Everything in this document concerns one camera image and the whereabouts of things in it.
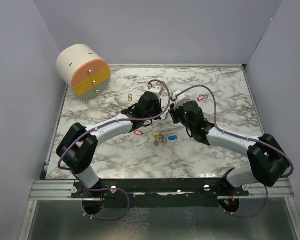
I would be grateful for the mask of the red key tag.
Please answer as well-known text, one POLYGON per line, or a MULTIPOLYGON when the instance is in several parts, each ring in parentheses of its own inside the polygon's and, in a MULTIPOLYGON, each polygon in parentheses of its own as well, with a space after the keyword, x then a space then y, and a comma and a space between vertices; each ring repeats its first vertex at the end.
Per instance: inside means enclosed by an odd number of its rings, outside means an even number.
POLYGON ((142 136, 144 133, 142 132, 142 131, 140 131, 140 130, 135 130, 134 132, 133 132, 135 135, 137 135, 137 136, 142 136))
POLYGON ((197 98, 197 101, 203 101, 205 99, 204 95, 199 95, 199 97, 197 98))

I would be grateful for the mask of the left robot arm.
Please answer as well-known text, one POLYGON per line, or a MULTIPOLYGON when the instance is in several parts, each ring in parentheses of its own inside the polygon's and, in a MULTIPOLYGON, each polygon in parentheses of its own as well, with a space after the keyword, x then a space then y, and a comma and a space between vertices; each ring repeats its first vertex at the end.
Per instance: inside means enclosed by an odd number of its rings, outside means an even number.
POLYGON ((138 103, 110 120, 90 127, 73 124, 57 147, 56 154, 84 184, 84 193, 96 197, 101 190, 100 178, 91 166, 96 148, 114 137, 142 128, 146 121, 159 120, 162 112, 161 94, 146 91, 138 103))

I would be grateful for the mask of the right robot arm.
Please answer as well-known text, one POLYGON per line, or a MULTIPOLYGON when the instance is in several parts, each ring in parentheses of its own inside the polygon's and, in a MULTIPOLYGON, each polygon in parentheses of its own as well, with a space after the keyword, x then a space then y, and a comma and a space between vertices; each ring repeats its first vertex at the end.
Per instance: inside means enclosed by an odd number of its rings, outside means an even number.
POLYGON ((247 158, 250 166, 231 169, 223 175, 219 189, 230 196, 243 185, 260 183, 272 187, 290 167, 283 150, 275 138, 264 134, 257 142, 244 136, 226 134, 209 122, 199 105, 188 101, 180 106, 173 103, 169 113, 174 124, 182 124, 190 137, 207 146, 221 147, 247 158))

